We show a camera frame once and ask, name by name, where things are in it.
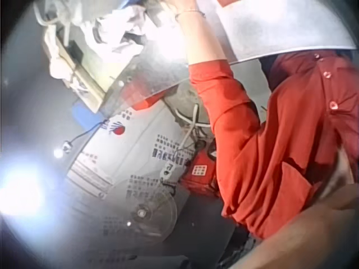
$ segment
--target light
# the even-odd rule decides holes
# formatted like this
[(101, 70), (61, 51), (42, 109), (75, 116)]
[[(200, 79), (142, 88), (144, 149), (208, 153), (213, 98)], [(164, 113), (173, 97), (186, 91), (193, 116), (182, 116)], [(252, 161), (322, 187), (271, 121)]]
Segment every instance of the light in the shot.
[(0, 212), (12, 216), (33, 216), (43, 204), (43, 194), (31, 171), (10, 172), (0, 189)]
[(54, 156), (56, 159), (61, 159), (63, 157), (63, 150), (62, 149), (55, 149)]

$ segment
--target shirt pocket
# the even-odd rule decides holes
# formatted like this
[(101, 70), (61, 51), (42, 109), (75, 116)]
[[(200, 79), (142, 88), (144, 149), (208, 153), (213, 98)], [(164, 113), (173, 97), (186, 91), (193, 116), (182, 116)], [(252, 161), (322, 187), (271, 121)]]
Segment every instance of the shirt pocket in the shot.
[(265, 225), (266, 238), (276, 233), (302, 211), (312, 188), (312, 185), (292, 165), (283, 161), (281, 168), (282, 178), (278, 195)]

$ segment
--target red device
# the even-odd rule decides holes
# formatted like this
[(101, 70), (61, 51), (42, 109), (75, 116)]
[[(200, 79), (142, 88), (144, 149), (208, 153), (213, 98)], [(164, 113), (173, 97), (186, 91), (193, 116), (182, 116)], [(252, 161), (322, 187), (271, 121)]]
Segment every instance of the red device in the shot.
[(187, 173), (180, 183), (189, 191), (206, 196), (219, 197), (219, 189), (215, 176), (215, 140), (205, 145), (192, 160)]

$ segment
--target red long sleeve shirt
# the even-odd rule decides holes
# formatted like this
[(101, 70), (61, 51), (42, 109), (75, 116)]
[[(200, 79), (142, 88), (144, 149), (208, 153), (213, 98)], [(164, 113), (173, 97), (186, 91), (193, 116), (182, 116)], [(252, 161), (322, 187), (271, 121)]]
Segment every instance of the red long sleeve shirt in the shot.
[(280, 55), (260, 124), (227, 61), (190, 66), (217, 142), (222, 215), (267, 238), (295, 217), (344, 146), (358, 177), (359, 73), (328, 50)]

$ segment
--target skin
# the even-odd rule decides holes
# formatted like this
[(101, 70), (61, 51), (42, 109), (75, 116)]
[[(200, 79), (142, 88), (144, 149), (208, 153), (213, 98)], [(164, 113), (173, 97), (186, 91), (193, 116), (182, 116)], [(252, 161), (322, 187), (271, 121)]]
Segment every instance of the skin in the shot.
[[(206, 19), (198, 12), (186, 12), (197, 9), (195, 0), (167, 3), (174, 13), (180, 14), (178, 23), (185, 37), (189, 64), (226, 59)], [(330, 184), (313, 205), (232, 268), (315, 269), (338, 258), (339, 248), (348, 249), (348, 257), (339, 257), (343, 262), (359, 248), (358, 205), (359, 186), (353, 183), (346, 154), (339, 149)]]

